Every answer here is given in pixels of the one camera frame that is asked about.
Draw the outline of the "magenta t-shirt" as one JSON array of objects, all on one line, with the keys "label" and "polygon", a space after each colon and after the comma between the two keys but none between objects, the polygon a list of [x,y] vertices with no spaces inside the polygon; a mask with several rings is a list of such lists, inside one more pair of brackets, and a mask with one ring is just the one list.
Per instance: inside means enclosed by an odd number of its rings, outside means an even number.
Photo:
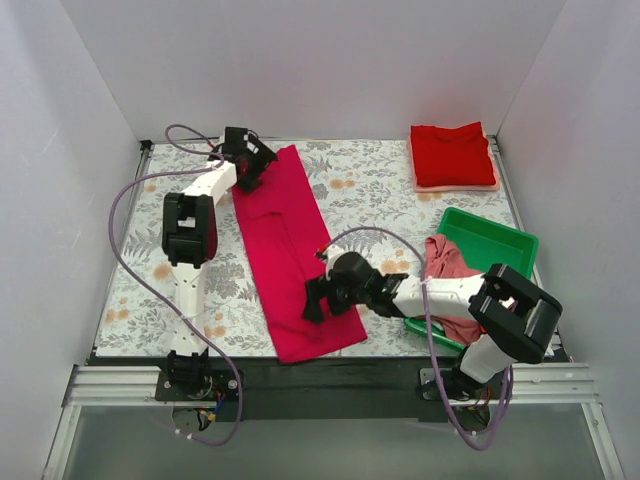
[{"label": "magenta t-shirt", "polygon": [[333,316],[321,303],[324,321],[303,318],[305,282],[324,273],[315,256],[330,240],[298,150],[287,146],[261,176],[253,192],[232,190],[266,325],[279,360],[315,359],[367,339],[356,308]]}]

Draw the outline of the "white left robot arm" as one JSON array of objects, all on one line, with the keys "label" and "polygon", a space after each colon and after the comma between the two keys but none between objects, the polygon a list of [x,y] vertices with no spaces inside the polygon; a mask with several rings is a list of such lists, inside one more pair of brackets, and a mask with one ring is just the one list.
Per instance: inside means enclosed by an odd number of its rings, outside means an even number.
[{"label": "white left robot arm", "polygon": [[227,127],[205,153],[207,171],[185,189],[165,195],[162,250],[174,278],[174,304],[184,315],[174,329],[165,374],[169,385],[193,400],[213,388],[204,334],[204,286],[218,248],[215,207],[234,186],[251,192],[277,155],[251,129]]}]

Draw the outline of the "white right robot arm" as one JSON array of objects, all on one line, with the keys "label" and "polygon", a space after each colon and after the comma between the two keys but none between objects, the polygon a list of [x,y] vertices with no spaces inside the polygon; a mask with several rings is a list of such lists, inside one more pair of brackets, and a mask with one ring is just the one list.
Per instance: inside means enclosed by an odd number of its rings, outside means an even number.
[{"label": "white right robot arm", "polygon": [[326,269],[305,283],[304,319],[321,324],[365,305],[381,317],[445,319],[480,326],[456,365],[442,374],[448,397],[479,395],[514,363],[539,364],[563,313],[561,303],[506,264],[465,278],[421,279],[384,274],[360,254],[330,247],[320,254]]}]

